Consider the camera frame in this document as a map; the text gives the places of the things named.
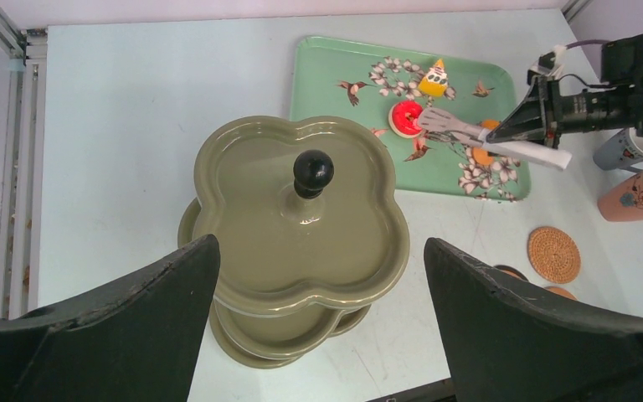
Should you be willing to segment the orange-handled cup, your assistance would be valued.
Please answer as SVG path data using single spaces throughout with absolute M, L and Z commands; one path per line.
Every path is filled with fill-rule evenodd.
M 609 222 L 643 220 L 643 171 L 627 178 L 598 200 L 601 215 Z

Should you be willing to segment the yellow toy cake slice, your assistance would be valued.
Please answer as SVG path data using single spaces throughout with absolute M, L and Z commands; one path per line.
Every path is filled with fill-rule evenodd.
M 438 59 L 418 84 L 418 90 L 428 96 L 441 97 L 449 88 L 449 76 L 443 59 Z

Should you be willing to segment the metal serving tongs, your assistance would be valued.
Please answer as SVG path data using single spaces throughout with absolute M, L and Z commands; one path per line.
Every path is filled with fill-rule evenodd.
M 444 135 L 462 144 L 479 147 L 503 157 L 521 159 L 560 171 L 565 170 L 572 159 L 570 152 L 533 142 L 489 143 L 487 139 L 491 133 L 490 129 L 466 123 L 449 112 L 434 107 L 426 108 L 419 114 L 417 125 L 436 137 Z

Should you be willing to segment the yellow smiley face coaster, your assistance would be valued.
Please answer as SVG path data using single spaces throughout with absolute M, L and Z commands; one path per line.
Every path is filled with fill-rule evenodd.
M 527 281 L 527 277 L 523 275 L 523 273 L 509 265 L 495 265 L 495 268 L 507 275 L 514 276 L 522 281 Z

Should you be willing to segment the orange toy fish pastry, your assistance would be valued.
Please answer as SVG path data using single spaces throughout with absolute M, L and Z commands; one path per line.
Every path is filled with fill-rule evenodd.
M 487 130 L 490 130 L 490 131 L 497 128 L 500 124 L 501 123 L 499 121 L 491 120 L 491 119 L 483 120 L 480 122 L 481 127 L 486 128 Z

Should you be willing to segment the orange toy cookie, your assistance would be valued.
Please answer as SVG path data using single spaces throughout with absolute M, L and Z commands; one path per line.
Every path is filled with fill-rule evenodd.
M 471 148 L 471 157 L 482 166 L 491 166 L 495 162 L 495 158 L 488 151 L 479 147 Z

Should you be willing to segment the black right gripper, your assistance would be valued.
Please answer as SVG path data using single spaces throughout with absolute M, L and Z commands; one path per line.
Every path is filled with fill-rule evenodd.
M 628 85 L 587 85 L 575 95 L 560 92 L 560 80 L 534 77 L 521 103 L 485 141 L 534 142 L 557 147 L 563 134 L 621 129 L 638 124 Z

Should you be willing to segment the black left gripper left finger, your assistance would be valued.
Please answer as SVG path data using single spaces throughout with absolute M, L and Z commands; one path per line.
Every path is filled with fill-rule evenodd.
M 0 401 L 184 401 L 219 277 L 205 235 L 137 271 L 0 319 Z

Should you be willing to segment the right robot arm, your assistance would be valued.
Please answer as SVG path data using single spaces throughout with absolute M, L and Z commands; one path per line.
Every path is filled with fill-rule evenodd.
M 624 128 L 643 137 L 643 34 L 598 44 L 599 83 L 584 84 L 576 95 L 563 95 L 560 58 L 584 43 L 554 47 L 529 69 L 527 95 L 486 135 L 486 142 L 529 141 L 557 147 L 563 134 Z

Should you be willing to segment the green three-tier serving stand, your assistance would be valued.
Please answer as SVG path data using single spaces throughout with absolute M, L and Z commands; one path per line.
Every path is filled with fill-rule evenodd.
M 388 149 L 344 118 L 248 116 L 215 130 L 177 242 L 218 240 L 209 321 L 221 349 L 272 369 L 356 327 L 409 260 L 395 182 Z

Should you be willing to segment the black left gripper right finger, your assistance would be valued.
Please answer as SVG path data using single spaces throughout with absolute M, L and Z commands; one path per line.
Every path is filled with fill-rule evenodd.
M 509 276 L 430 238 L 424 267 L 460 401 L 643 401 L 643 318 Z

